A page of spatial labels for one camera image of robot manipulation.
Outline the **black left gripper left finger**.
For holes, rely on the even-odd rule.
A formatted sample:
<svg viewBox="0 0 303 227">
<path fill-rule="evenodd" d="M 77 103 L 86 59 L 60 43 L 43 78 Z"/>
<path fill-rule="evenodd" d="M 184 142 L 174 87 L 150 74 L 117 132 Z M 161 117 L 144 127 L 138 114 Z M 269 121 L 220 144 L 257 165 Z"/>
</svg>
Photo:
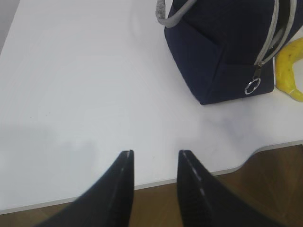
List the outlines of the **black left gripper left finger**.
<svg viewBox="0 0 303 227">
<path fill-rule="evenodd" d="M 40 227 L 126 227 L 134 199 L 134 152 L 122 151 L 110 168 L 72 204 Z"/>
</svg>

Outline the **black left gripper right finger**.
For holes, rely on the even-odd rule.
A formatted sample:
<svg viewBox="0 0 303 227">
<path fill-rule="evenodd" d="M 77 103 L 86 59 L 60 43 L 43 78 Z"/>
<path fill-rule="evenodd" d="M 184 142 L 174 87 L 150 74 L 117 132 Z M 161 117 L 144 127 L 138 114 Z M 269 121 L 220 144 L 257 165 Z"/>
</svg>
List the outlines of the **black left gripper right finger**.
<svg viewBox="0 0 303 227">
<path fill-rule="evenodd" d="M 280 227 L 220 183 L 190 150 L 178 153 L 178 204 L 185 227 Z"/>
</svg>

